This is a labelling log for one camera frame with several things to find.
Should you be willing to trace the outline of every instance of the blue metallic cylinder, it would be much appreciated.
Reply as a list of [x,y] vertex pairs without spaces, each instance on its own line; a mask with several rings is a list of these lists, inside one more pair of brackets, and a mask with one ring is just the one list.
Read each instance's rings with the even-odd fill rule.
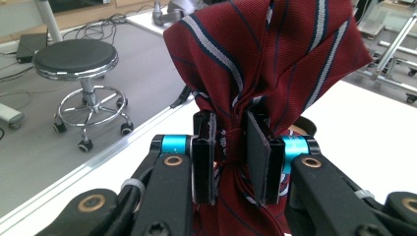
[[161,153],[186,154],[186,135],[165,135],[162,140]]
[[282,136],[285,142],[285,163],[284,163],[284,174],[291,172],[291,161],[299,154],[309,153],[309,146],[307,141],[302,136]]

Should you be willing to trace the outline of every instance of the stool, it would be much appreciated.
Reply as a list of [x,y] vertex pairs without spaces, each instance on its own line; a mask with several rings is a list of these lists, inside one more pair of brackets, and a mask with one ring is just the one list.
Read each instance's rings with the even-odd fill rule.
[[[128,104],[126,96],[115,88],[94,86],[91,82],[91,79],[104,77],[106,72],[117,65],[118,60],[117,51],[111,44],[95,39],[56,42],[39,50],[33,57],[33,66],[42,77],[56,81],[81,82],[81,89],[73,91],[61,101],[54,116],[53,128],[57,133],[63,133],[67,130],[66,125],[81,127],[83,139],[78,147],[82,151],[92,149],[87,126],[103,124],[122,116],[126,120],[121,126],[122,135],[127,135],[134,129],[129,117],[122,112]],[[110,91],[111,94],[100,100],[97,98],[97,90]],[[77,94],[82,95],[80,105],[66,108],[71,103],[70,98]],[[111,100],[115,100],[117,108],[103,106]],[[83,117],[82,113],[85,113],[84,122],[80,119]]]

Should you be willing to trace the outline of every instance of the black box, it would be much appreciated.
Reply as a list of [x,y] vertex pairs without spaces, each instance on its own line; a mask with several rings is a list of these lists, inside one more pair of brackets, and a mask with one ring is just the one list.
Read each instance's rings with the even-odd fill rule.
[[34,53],[44,47],[47,44],[47,34],[33,33],[22,34],[19,41],[18,52],[16,53],[16,59],[19,63],[31,62],[31,58]]

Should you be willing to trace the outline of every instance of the red necktie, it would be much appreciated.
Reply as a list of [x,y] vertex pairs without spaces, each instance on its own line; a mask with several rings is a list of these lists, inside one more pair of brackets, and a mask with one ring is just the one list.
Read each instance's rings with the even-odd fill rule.
[[283,235],[289,176],[276,206],[253,204],[243,117],[262,103],[278,136],[347,74],[371,62],[350,0],[234,0],[185,17],[164,33],[202,110],[216,114],[217,198],[195,206],[195,235]]

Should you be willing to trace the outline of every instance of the white tabletop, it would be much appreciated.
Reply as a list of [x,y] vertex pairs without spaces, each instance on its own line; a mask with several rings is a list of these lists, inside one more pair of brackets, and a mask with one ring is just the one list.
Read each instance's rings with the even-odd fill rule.
[[[192,134],[198,107],[166,109],[38,196],[0,219],[0,234],[32,235],[46,227],[76,195],[121,184],[149,152],[156,134]],[[417,110],[345,82],[337,83],[303,116],[318,127],[322,153],[383,203],[395,191],[417,193],[414,134]]]

